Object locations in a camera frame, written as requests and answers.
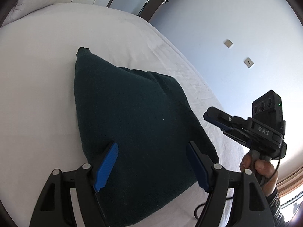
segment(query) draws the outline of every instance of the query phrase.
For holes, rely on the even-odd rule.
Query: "camera lens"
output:
[[[260,112],[263,112],[263,111],[264,111],[264,108],[265,108],[265,103],[264,103],[264,102],[261,102],[261,103],[260,103],[260,106],[259,106]]]
[[[271,105],[272,105],[272,99],[268,98],[268,100],[267,100],[267,107],[271,107]]]

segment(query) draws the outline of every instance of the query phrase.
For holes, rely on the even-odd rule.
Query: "blue gripper pad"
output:
[[[193,142],[188,143],[186,146],[186,156],[194,171],[194,174],[196,175],[199,186],[202,189],[204,189],[206,192],[210,192],[211,185],[209,182],[209,174],[208,174],[206,168],[204,167],[204,165],[202,164],[202,161],[199,159],[194,148],[192,147],[191,143],[193,143]]]
[[[105,158],[103,159],[100,167],[96,172],[96,181],[94,184],[94,190],[99,192],[100,189],[105,187],[107,179],[114,167],[119,153],[119,147],[117,143],[113,143]]]

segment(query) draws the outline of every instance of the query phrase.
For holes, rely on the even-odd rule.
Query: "wall plate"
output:
[[[233,45],[233,43],[232,43],[230,40],[228,40],[228,39],[225,41],[224,44],[225,44],[226,47],[228,47],[228,48],[230,48],[230,47]]]
[[[254,63],[253,61],[247,57],[247,59],[244,61],[244,63],[246,64],[246,66],[248,66],[248,68],[250,68]]]

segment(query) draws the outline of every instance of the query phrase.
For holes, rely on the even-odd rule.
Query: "screw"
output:
[[[252,174],[252,171],[250,169],[245,169],[244,171],[247,175],[251,175]]]
[[[82,168],[85,170],[89,169],[90,167],[91,167],[91,165],[89,163],[85,163],[82,165]]]
[[[214,168],[216,170],[221,170],[222,169],[222,166],[220,164],[214,164]]]
[[[60,170],[59,170],[59,169],[53,170],[53,175],[58,175],[59,173],[60,173]]]

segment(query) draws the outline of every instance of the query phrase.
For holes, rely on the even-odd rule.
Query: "mattress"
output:
[[[222,106],[194,67],[154,27],[110,8],[51,5],[0,29],[0,199],[19,227],[29,226],[53,169],[75,170],[86,162],[73,93],[79,47],[116,66],[173,76],[216,147],[220,163],[238,171],[242,147],[203,119],[208,107]],[[72,198],[82,227],[74,193]],[[206,199],[196,183],[134,226],[194,226],[193,211]],[[230,207],[227,202],[221,226],[227,223]]]

